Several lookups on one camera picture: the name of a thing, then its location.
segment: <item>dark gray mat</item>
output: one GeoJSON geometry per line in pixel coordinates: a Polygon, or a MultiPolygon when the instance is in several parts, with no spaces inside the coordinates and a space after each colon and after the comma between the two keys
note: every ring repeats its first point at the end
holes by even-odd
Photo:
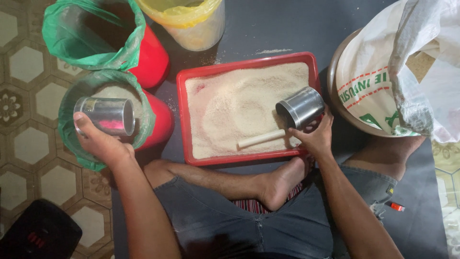
{"type": "MultiPolygon", "coordinates": [[[[137,154],[141,164],[155,157],[184,162],[178,117],[176,74],[182,69],[274,56],[256,54],[264,50],[292,49],[288,52],[312,52],[317,59],[323,93],[326,92],[327,66],[337,46],[353,31],[365,26],[377,13],[395,2],[366,0],[227,0],[224,36],[213,48],[191,52],[180,47],[159,25],[152,29],[170,55],[171,72],[159,87],[149,90],[173,107],[176,126],[164,150],[149,149],[137,154]]],[[[359,150],[368,136],[335,115],[333,153],[338,162],[359,150]]],[[[215,166],[223,171],[252,174],[268,172],[286,159],[215,166]]],[[[431,144],[426,141],[410,158],[404,179],[398,184],[393,200],[406,206],[396,212],[389,207],[384,224],[405,258],[443,259],[447,256],[446,237],[437,194],[437,182],[431,144]]],[[[119,193],[112,190],[115,255],[128,258],[127,233],[119,193]]]]}

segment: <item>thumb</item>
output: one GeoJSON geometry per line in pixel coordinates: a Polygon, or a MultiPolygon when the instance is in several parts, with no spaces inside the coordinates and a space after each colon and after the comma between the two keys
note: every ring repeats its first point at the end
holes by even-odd
{"type": "Polygon", "coordinates": [[[289,128],[288,129],[289,133],[291,133],[294,137],[298,138],[299,140],[303,141],[305,139],[305,133],[303,133],[300,130],[296,130],[294,128],[289,128]]]}
{"type": "Polygon", "coordinates": [[[99,131],[88,116],[82,112],[74,113],[74,124],[87,137],[91,137],[99,131]]]}

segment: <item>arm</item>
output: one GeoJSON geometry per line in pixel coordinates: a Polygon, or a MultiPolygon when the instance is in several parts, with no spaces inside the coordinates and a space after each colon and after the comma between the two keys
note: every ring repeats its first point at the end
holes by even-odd
{"type": "Polygon", "coordinates": [[[130,258],[180,258],[169,219],[134,158],[132,146],[98,130],[82,112],[75,113],[74,120],[86,135],[77,134],[81,146],[105,162],[114,175],[126,216],[130,258]]]}
{"type": "Polygon", "coordinates": [[[290,128],[316,158],[328,203],[339,232],[352,258],[403,258],[390,235],[354,189],[331,152],[334,118],[326,107],[318,128],[306,134],[290,128]]]}

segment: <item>red plastic container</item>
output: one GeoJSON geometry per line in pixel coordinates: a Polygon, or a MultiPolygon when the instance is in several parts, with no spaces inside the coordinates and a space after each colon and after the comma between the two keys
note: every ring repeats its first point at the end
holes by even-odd
{"type": "Polygon", "coordinates": [[[218,156],[205,159],[195,159],[192,153],[192,133],[190,126],[190,112],[189,104],[187,101],[187,90],[185,88],[185,81],[193,77],[205,77],[216,75],[223,72],[229,72],[236,69],[243,68],[260,68],[272,65],[279,65],[285,63],[304,62],[309,68],[309,85],[321,94],[321,85],[318,77],[318,67],[316,65],[316,58],[310,52],[300,52],[294,54],[280,55],[270,58],[251,59],[245,61],[238,61],[220,65],[204,66],[192,69],[182,70],[177,74],[177,90],[179,99],[179,114],[182,130],[182,143],[184,145],[184,158],[185,162],[194,166],[202,165],[216,165],[225,163],[234,163],[258,159],[269,159],[284,156],[295,156],[301,153],[308,153],[305,149],[285,149],[272,152],[255,153],[247,155],[231,155],[231,156],[218,156]]]}
{"type": "Polygon", "coordinates": [[[145,90],[142,91],[147,96],[150,106],[152,107],[152,111],[156,115],[156,119],[152,134],[147,137],[145,143],[141,147],[137,148],[136,151],[151,147],[167,140],[174,130],[174,114],[168,105],[156,98],[153,94],[145,90]]]}
{"type": "Polygon", "coordinates": [[[168,53],[147,24],[140,45],[138,66],[128,71],[138,78],[142,88],[151,88],[166,79],[169,67],[168,53]]]}

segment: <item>red plastic tray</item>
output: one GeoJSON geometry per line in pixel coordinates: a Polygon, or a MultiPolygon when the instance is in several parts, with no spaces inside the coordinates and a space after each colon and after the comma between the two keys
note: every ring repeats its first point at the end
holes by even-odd
{"type": "Polygon", "coordinates": [[[179,100],[179,114],[182,129],[182,143],[184,145],[184,158],[185,162],[194,166],[202,165],[216,165],[225,163],[234,163],[258,159],[269,159],[284,156],[295,156],[299,154],[308,153],[305,149],[285,149],[272,152],[255,153],[247,155],[231,155],[231,156],[217,156],[205,159],[195,159],[192,153],[192,133],[190,126],[190,112],[189,104],[187,101],[187,90],[185,89],[185,81],[194,77],[205,77],[223,72],[229,72],[236,69],[243,68],[260,68],[272,65],[279,65],[285,63],[304,62],[308,65],[309,71],[309,85],[321,94],[321,85],[318,77],[318,67],[316,65],[316,58],[310,52],[300,52],[294,54],[280,55],[269,58],[251,59],[245,61],[238,61],[226,64],[211,65],[204,67],[197,67],[192,69],[185,69],[177,74],[177,91],[179,100]]]}

